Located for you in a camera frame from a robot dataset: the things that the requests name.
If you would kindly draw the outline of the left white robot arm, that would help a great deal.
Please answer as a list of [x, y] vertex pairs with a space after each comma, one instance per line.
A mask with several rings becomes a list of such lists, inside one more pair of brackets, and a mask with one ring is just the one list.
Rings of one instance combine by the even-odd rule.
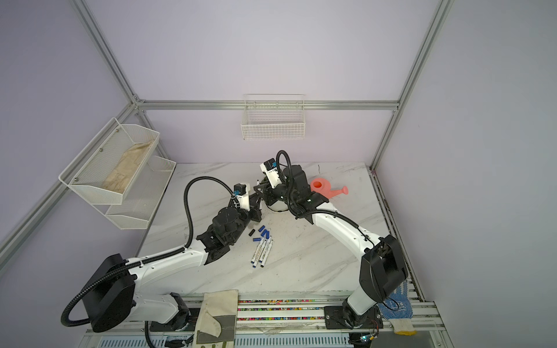
[[90, 325], [105, 332], [124, 321], [150, 321], [178, 331], [187, 323], [189, 309], [179, 293], [161, 291], [156, 283], [176, 277], [221, 259], [237, 242], [247, 225], [261, 221], [261, 209], [221, 209], [206, 232], [190, 246], [179, 246], [142, 258], [125, 260], [115, 254], [106, 258], [74, 299], [84, 303], [87, 318], [69, 319], [71, 307], [62, 316], [66, 326]]

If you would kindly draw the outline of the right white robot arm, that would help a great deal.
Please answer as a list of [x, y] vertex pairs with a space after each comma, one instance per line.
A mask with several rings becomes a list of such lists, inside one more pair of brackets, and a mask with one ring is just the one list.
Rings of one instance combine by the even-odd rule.
[[400, 242], [391, 235], [371, 233], [342, 214], [328, 197], [312, 189], [299, 165], [281, 168], [270, 159], [261, 164], [261, 171], [265, 178], [255, 190], [266, 204], [284, 203], [295, 218], [330, 233], [361, 261], [358, 287], [337, 316], [340, 326], [359, 329], [375, 318], [370, 310], [385, 303], [408, 277]]

